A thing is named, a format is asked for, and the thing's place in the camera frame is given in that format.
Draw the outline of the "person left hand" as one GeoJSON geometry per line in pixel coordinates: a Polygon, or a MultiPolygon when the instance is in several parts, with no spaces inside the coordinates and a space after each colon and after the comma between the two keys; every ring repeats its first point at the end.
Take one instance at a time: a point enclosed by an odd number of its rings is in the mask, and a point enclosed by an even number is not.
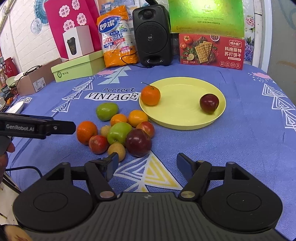
{"type": "Polygon", "coordinates": [[[0,183],[2,183],[3,181],[5,169],[8,165],[8,161],[9,161],[8,153],[13,153],[14,151],[15,151],[15,146],[13,145],[13,143],[10,143],[8,145],[6,152],[0,157],[0,183]]]}

